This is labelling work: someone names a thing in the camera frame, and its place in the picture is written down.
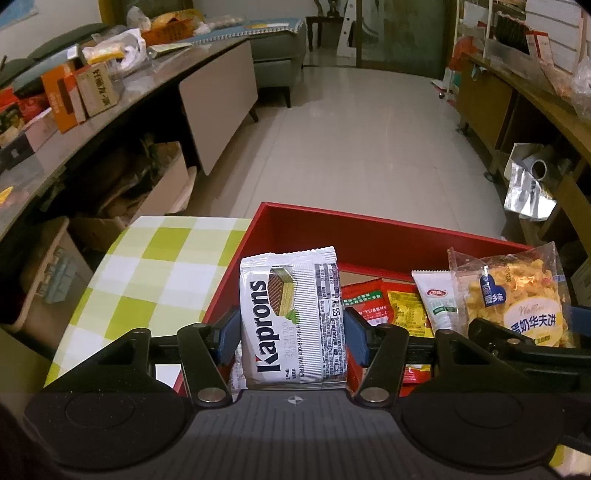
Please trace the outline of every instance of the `table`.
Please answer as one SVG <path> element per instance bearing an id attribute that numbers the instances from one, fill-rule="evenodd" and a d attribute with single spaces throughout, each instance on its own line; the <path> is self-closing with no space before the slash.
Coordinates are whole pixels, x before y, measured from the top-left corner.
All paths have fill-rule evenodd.
<path id="1" fill-rule="evenodd" d="M 46 384 L 129 330 L 200 322 L 250 219 L 137 219 L 111 246 L 70 320 Z"/>
<path id="2" fill-rule="evenodd" d="M 314 38 L 314 32 L 312 26 L 318 23 L 318 38 L 316 39 L 316 48 L 320 48 L 322 42 L 322 24 L 325 23 L 336 23 L 339 25 L 343 24 L 344 17 L 306 17 L 306 26 L 308 28 L 308 47 L 310 51 L 313 51 L 312 42 Z"/>
<path id="3" fill-rule="evenodd" d="M 190 47 L 153 60 L 149 66 L 124 80 L 124 94 L 113 108 L 88 119 L 65 134 L 55 133 L 35 155 L 12 170 L 3 172 L 0 175 L 0 192 L 10 186 L 14 190 L 10 205 L 6 202 L 0 206 L 0 239 L 32 200 L 42 196 L 51 187 L 68 163 L 75 163 L 77 158 L 88 156 L 92 147 L 96 148 L 107 141 L 118 129 L 127 128 L 128 122 L 132 121 L 131 114 L 137 108 L 161 93 L 170 93 L 170 87 L 177 89 L 177 96 L 180 85 L 184 85 L 185 95 L 188 95 L 187 91 L 194 92 L 191 102 L 205 97 L 206 104 L 199 105 L 201 118 L 191 108 L 187 113 L 190 116 L 189 128 L 198 131 L 193 138 L 195 147 L 204 153 L 200 155 L 200 161 L 204 171 L 209 173 L 258 96 L 252 56 L 249 65 L 244 61 L 235 61 L 235 50 L 240 47 L 243 54 L 241 57 L 250 55 L 248 40 L 233 38 Z M 207 87 L 216 85 L 212 92 L 198 87 L 198 84 L 203 83 L 204 67 L 208 64 L 210 68 L 207 70 L 212 70 L 212 75 L 208 78 Z M 208 126 L 207 131 L 203 129 L 204 124 Z"/>

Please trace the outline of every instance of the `floor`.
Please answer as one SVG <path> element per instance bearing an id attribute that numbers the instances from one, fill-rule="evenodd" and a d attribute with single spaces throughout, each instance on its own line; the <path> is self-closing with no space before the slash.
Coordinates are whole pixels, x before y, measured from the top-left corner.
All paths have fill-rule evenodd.
<path id="1" fill-rule="evenodd" d="M 259 101 L 187 215 L 252 217 L 283 202 L 499 238 L 502 201 L 459 116 L 428 79 L 377 70 L 305 68 L 287 109 Z"/>
<path id="2" fill-rule="evenodd" d="M 308 67 L 355 67 L 355 59 L 338 57 L 336 47 L 314 48 L 306 51 L 304 65 Z"/>

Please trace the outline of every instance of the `wafer image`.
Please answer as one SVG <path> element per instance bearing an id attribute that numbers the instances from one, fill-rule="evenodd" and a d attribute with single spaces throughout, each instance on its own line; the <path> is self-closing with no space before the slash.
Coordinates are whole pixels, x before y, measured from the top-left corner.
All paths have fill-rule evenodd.
<path id="1" fill-rule="evenodd" d="M 285 268 L 272 268 L 268 282 L 269 304 L 275 315 L 284 317 L 294 307 L 294 279 Z"/>

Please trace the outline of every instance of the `metal screw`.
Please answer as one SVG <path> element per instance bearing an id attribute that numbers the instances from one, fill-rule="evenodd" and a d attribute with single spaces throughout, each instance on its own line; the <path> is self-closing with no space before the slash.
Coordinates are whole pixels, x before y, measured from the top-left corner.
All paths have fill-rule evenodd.
<path id="1" fill-rule="evenodd" d="M 218 387 L 207 387 L 199 390 L 197 398 L 205 403 L 217 403 L 226 398 L 226 392 Z"/>
<path id="2" fill-rule="evenodd" d="M 386 401 L 389 396 L 387 390 L 379 387 L 369 387 L 361 392 L 361 398 L 371 403 L 381 403 Z"/>

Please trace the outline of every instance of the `drawer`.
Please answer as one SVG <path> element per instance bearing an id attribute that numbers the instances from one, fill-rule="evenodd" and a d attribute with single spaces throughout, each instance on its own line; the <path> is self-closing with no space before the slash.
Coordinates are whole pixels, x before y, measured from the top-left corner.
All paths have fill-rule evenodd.
<path id="1" fill-rule="evenodd" d="M 486 70 L 472 78 L 474 64 L 467 61 L 456 108 L 472 130 L 492 149 L 498 149 L 514 102 L 513 88 Z"/>

